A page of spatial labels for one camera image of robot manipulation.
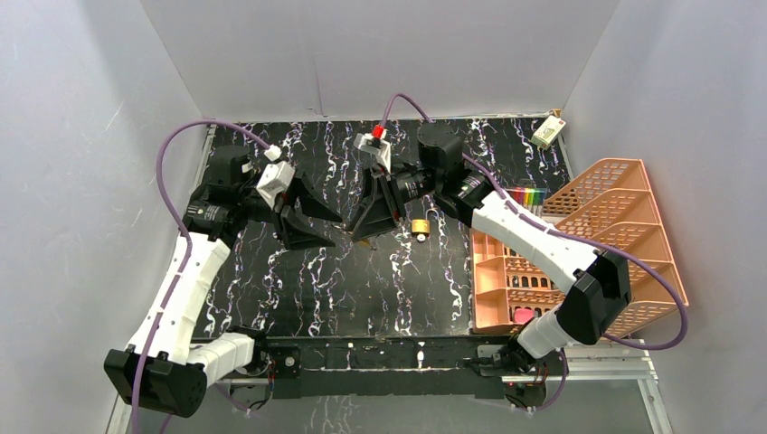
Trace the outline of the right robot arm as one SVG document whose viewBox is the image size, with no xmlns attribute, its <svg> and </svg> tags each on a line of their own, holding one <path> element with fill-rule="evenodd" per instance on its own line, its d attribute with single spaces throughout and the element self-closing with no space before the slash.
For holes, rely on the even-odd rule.
<svg viewBox="0 0 767 434">
<path fill-rule="evenodd" d="M 425 123 L 417 131 L 419 162 L 396 164 L 386 131 L 377 126 L 356 136 L 354 146 L 375 159 L 346 226 L 352 241 L 393 231 L 405 204 L 429 195 L 444 214 L 502 242 L 539 268 L 563 302 L 532 319 L 509 350 L 511 366 L 531 374 L 545 356 L 568 344 L 596 344 L 630 302 L 627 260 L 581 240 L 514 203 L 492 174 L 463 150 L 446 124 Z"/>
</svg>

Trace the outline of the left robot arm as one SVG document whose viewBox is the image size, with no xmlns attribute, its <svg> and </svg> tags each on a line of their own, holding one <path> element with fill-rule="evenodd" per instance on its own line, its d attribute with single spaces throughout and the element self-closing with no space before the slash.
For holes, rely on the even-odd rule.
<svg viewBox="0 0 767 434">
<path fill-rule="evenodd" d="M 275 152 L 268 155 L 272 160 L 263 168 L 242 146 L 223 146 L 209 158 L 151 308 L 126 347 L 106 355 L 105 373 L 126 404 L 188 418 L 224 376 L 238 369 L 259 376 L 275 362 L 266 335 L 247 326 L 233 326 L 209 344 L 191 346 L 213 279 L 249 222 L 273 224 L 287 250 L 335 244 L 299 217 L 342 222 L 342 216 L 305 175 Z"/>
</svg>

